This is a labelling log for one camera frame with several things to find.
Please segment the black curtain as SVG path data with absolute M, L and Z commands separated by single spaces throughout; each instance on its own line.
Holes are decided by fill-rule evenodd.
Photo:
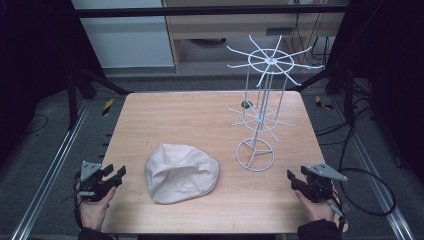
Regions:
M 41 20 L 71 0 L 0 0 L 0 167 L 45 97 L 66 88 L 64 64 Z
M 424 184 L 424 0 L 348 1 L 328 64 L 371 82 L 400 159 Z

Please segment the white cloth hat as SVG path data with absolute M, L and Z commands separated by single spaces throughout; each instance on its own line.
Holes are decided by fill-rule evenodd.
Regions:
M 165 205 L 209 194 L 219 173 L 215 159 L 196 147 L 181 144 L 161 144 L 144 165 L 150 198 Z

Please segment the white cabinet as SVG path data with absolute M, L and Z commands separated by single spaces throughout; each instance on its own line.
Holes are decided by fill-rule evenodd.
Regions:
M 71 0 L 76 10 L 162 7 L 161 0 Z M 83 18 L 104 69 L 173 67 L 164 17 Z

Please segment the white wire rack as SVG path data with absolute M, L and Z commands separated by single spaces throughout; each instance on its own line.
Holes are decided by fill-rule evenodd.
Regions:
M 268 134 L 277 143 L 282 143 L 276 135 L 276 128 L 279 125 L 296 127 L 296 124 L 279 119 L 280 113 L 290 108 L 290 105 L 282 106 L 287 83 L 291 82 L 294 86 L 301 85 L 290 72 L 295 68 L 321 69 L 322 65 L 297 63 L 295 58 L 310 51 L 311 47 L 286 53 L 280 49 L 282 36 L 278 37 L 273 48 L 260 46 L 252 36 L 249 36 L 249 40 L 254 46 L 250 52 L 236 50 L 230 46 L 227 49 L 246 57 L 244 64 L 229 65 L 229 68 L 247 69 L 242 101 L 251 101 L 253 106 L 249 109 L 242 107 L 240 110 L 231 107 L 227 109 L 241 116 L 241 120 L 231 123 L 231 126 L 244 126 L 252 132 L 250 137 L 243 139 L 236 147 L 236 160 L 246 170 L 263 172 L 274 164 L 276 150 L 266 140 L 261 139 L 261 136 Z

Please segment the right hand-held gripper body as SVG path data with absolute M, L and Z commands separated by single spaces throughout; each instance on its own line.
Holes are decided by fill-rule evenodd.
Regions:
M 331 166 L 321 163 L 309 168 L 311 175 L 301 182 L 299 191 L 313 203 L 327 201 L 333 196 L 333 181 L 346 182 L 348 178 Z

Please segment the black horizontal bar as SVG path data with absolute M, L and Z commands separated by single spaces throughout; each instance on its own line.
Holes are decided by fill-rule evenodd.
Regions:
M 349 8 L 349 4 L 246 5 L 125 9 L 81 9 L 74 10 L 71 12 L 71 14 L 79 18 L 156 17 L 242 14 L 339 13 L 346 12 L 349 10 Z

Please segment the yellow black striped tape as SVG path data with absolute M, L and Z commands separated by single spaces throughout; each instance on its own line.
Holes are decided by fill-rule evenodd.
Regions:
M 327 109 L 327 110 L 332 110 L 333 106 L 331 104 L 324 104 L 321 97 L 319 96 L 315 96 L 315 104 L 317 107 L 323 108 L 323 109 Z
M 113 102 L 114 102 L 114 99 L 108 99 L 106 101 L 106 103 L 103 107 L 102 113 L 101 113 L 102 116 L 107 116 L 107 114 L 109 113 L 109 111 L 111 109 Z

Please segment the wooden shelf unit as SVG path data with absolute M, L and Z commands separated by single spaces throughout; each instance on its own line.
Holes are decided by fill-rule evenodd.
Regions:
M 349 0 L 161 0 L 165 7 L 338 5 Z M 337 35 L 344 14 L 282 13 L 168 16 L 166 18 L 175 68 L 183 62 L 182 47 L 190 39 L 230 39 L 281 35 L 295 51 L 313 45 L 318 37 Z

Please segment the person's right hand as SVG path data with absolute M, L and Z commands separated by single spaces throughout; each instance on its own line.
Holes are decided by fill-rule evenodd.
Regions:
M 298 198 L 299 202 L 305 207 L 306 212 L 311 221 L 334 221 L 335 212 L 332 209 L 332 206 L 334 205 L 333 200 L 328 200 L 326 202 L 320 203 L 313 203 L 298 190 L 295 191 L 295 195 Z

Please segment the black metal stand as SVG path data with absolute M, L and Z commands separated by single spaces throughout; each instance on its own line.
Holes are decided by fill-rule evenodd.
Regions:
M 91 84 L 92 81 L 99 83 L 119 95 L 130 94 L 129 90 L 115 85 L 105 77 L 88 69 L 73 67 L 66 80 L 69 106 L 69 130 L 76 126 L 78 120 L 77 92 L 80 92 L 84 99 L 93 99 L 96 96 L 96 90 Z
M 329 82 L 325 87 L 327 94 L 337 94 L 341 89 L 344 89 L 344 117 L 347 123 L 355 126 L 355 116 L 353 110 L 353 69 L 349 63 L 335 63 L 325 70 L 315 74 L 300 86 L 290 88 L 290 91 L 303 91 L 314 83 L 329 78 Z

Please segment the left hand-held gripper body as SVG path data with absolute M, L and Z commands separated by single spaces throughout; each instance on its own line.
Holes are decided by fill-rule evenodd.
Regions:
M 111 176 L 104 180 L 101 163 L 83 161 L 80 171 L 77 173 L 79 189 L 76 191 L 83 199 L 93 202 L 102 200 L 112 187 L 118 187 L 121 183 L 114 183 Z

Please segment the aluminium rail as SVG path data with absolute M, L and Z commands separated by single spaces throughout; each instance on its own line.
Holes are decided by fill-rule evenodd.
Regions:
M 90 105 L 90 100 L 83 100 L 81 102 L 81 107 L 77 112 L 77 119 L 74 126 L 66 132 L 66 135 L 62 140 L 47 172 L 45 173 L 43 180 L 39 184 L 34 197 L 25 211 L 25 214 L 13 231 L 10 240 L 27 240 L 29 237 L 81 129 Z
M 398 207 L 397 198 L 395 197 L 393 189 L 383 179 L 372 162 L 362 140 L 355 132 L 355 128 L 351 127 L 347 123 L 347 120 L 344 117 L 342 101 L 338 97 L 333 96 L 330 97 L 330 100 L 333 103 L 334 110 L 342 120 L 342 128 L 347 133 L 347 136 L 343 141 L 343 149 L 338 163 L 338 169 L 341 172 L 357 172 L 364 175 L 367 184 L 370 186 L 372 193 L 377 200 L 378 208 L 376 210 L 369 210 L 364 206 L 360 206 L 347 194 L 344 195 L 344 198 L 352 207 L 369 216 L 386 218 L 397 240 L 417 240 Z M 346 167 L 344 165 L 344 158 L 348 145 L 353 147 L 353 151 L 357 156 L 358 164 L 360 165 L 359 168 Z

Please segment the person's left hand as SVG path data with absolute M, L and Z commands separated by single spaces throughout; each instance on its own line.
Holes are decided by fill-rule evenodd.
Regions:
M 110 202 L 114 198 L 117 188 L 112 187 L 106 196 L 98 201 L 91 202 L 83 199 L 81 196 L 77 196 L 79 213 L 82 226 L 95 231 L 100 231 L 110 206 Z

